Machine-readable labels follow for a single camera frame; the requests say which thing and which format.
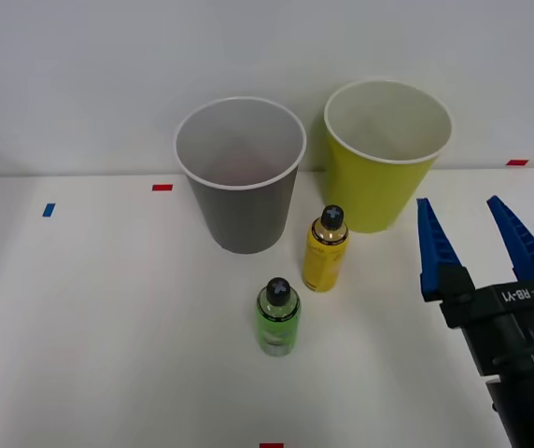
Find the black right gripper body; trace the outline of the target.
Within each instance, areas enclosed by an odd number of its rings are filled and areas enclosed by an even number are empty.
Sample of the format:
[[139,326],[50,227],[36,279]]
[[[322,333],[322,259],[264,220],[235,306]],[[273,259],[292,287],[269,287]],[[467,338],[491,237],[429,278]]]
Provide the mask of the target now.
[[482,287],[442,299],[482,376],[534,376],[534,281]]

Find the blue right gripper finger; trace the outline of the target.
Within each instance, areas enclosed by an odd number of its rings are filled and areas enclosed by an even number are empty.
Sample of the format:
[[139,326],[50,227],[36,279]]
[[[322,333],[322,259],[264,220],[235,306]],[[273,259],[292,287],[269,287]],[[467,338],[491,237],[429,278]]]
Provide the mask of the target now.
[[474,291],[471,276],[445,235],[429,200],[419,198],[416,201],[423,299],[444,301],[470,294]]
[[534,235],[497,196],[486,201],[506,246],[518,281],[534,281]]

